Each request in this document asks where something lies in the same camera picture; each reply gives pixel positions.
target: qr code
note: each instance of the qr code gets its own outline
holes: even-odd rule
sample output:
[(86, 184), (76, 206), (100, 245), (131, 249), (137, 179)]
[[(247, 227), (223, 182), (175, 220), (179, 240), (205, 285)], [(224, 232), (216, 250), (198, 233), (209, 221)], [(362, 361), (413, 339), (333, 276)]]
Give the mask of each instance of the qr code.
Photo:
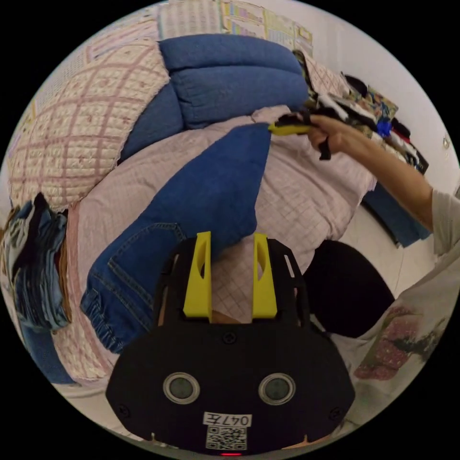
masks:
[(247, 428), (232, 426), (208, 426), (206, 448), (216, 450), (246, 450)]

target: human hand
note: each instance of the human hand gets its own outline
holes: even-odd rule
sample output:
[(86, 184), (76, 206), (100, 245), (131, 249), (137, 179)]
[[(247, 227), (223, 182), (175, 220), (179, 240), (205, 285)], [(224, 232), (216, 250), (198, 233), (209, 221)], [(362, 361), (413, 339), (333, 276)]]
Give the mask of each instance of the human hand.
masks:
[(333, 118), (311, 115), (310, 120), (314, 126), (310, 129), (308, 138), (317, 151), (320, 151), (318, 146), (326, 139), (332, 155), (338, 152), (347, 153), (365, 139), (364, 135), (357, 129)]

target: stack of folded jeans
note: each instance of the stack of folded jeans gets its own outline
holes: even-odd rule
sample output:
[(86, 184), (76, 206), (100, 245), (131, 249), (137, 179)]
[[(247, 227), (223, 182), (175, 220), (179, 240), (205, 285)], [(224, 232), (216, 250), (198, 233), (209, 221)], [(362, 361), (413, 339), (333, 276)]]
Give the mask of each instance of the stack of folded jeans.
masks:
[(42, 194), (16, 209), (2, 241), (4, 267), (22, 326), (52, 332), (71, 321), (61, 289), (59, 255), (67, 218)]

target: blue cushion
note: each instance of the blue cushion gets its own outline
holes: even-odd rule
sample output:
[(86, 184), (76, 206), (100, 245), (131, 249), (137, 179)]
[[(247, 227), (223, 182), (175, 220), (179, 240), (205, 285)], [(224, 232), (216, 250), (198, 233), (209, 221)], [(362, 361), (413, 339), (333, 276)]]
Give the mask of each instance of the blue cushion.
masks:
[(171, 79), (188, 129), (274, 105), (298, 110), (308, 99), (308, 86), (301, 75), (267, 67), (186, 69)]
[(129, 133), (118, 164), (147, 146), (184, 129), (181, 108), (173, 85), (168, 83), (141, 113)]
[(35, 332), (22, 324), (20, 328), (25, 348), (43, 375), (55, 385), (75, 383), (58, 357), (51, 332)]
[(218, 66), (254, 66), (302, 75), (295, 56), (284, 46), (242, 35), (205, 34), (160, 42), (169, 72)]
[(430, 232), (403, 209), (379, 183), (373, 192), (366, 193), (363, 201), (377, 213), (402, 247), (406, 248), (430, 236)]

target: label sticker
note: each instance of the label sticker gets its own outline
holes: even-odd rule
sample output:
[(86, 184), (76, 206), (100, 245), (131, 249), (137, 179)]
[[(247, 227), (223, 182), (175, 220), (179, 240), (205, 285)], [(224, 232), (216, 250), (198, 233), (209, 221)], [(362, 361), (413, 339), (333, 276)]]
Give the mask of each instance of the label sticker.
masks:
[(215, 450), (247, 450), (246, 428), (233, 426), (208, 426), (206, 448)]
[(225, 426), (233, 428), (249, 428), (253, 416), (249, 414), (217, 414), (216, 412), (205, 412), (203, 424), (208, 426)]

